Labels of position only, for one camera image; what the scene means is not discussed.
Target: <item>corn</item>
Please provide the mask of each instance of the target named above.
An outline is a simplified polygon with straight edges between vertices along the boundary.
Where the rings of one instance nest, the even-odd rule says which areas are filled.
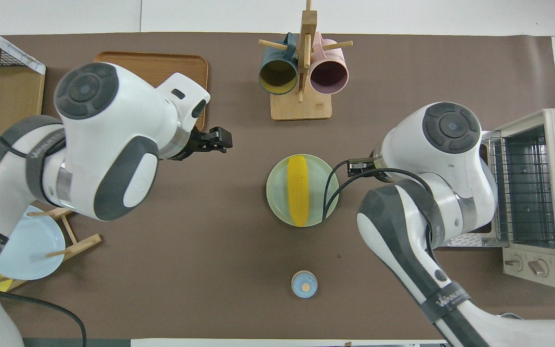
[[[308,164],[304,156],[288,159],[288,206],[295,226],[305,226],[310,215]]]

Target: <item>blue small cup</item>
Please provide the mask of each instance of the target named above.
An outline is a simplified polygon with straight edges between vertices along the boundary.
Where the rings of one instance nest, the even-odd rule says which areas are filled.
[[[282,95],[297,85],[297,35],[288,33],[283,42],[286,50],[267,47],[258,72],[258,83],[269,94]]]
[[[291,287],[292,291],[299,298],[308,299],[316,294],[318,282],[314,274],[306,270],[301,270],[292,277]]]

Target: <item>yellow plate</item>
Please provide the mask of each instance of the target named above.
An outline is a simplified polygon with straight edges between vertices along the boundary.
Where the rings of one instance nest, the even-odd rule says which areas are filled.
[[[297,154],[305,157],[308,166],[308,190],[310,192],[310,213],[307,223],[304,227],[315,226],[322,219],[322,194],[324,193],[324,185],[327,184],[327,177],[331,173],[331,167],[324,160],[312,156],[311,154]],[[267,179],[267,202],[269,207],[280,220],[295,226],[291,218],[291,212],[288,204],[288,158],[284,158],[271,170]],[[337,191],[339,186],[337,177],[331,177],[329,190],[327,191],[327,200]],[[331,215],[339,195],[333,200],[327,217]]]

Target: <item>light blue plate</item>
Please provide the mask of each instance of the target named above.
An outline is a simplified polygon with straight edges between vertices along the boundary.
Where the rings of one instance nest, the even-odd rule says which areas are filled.
[[[30,212],[42,210],[27,207],[0,254],[0,275],[9,279],[41,279],[57,270],[64,259],[63,254],[46,257],[66,248],[66,240],[57,222],[49,215],[28,217]]]
[[[324,160],[312,156],[311,154],[300,154],[305,157],[308,166],[308,191],[310,194],[310,214],[308,221],[304,227],[315,226],[322,219],[322,195],[324,194],[324,186],[327,184],[327,178],[331,173],[331,167]],[[291,217],[291,211],[288,205],[288,158],[284,158],[271,170],[267,179],[267,202],[271,211],[277,215],[283,222],[295,225]],[[327,191],[327,200],[337,191],[339,186],[337,177],[331,177],[329,189]],[[331,204],[327,217],[331,215],[339,195],[335,197]]]

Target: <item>toaster oven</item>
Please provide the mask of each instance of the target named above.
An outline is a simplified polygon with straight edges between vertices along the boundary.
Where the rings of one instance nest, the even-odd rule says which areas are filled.
[[[449,246],[502,246],[505,274],[555,287],[555,108],[487,132],[481,152],[498,209],[487,230]]]

